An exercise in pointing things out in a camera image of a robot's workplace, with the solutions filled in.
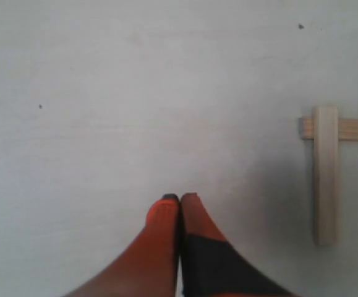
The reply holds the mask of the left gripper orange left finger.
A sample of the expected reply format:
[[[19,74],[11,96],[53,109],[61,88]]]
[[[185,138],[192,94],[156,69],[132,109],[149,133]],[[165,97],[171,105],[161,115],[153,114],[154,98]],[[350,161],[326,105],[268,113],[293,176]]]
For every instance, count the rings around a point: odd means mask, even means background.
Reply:
[[[174,296],[179,260],[179,199],[165,194],[145,226],[103,271],[67,296]]]

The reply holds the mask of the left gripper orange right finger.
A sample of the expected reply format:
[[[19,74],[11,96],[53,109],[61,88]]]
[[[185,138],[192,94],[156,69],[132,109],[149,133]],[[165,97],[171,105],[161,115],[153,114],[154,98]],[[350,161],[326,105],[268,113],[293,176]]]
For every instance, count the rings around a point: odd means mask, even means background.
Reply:
[[[294,296],[246,261],[196,193],[181,198],[184,296]]]

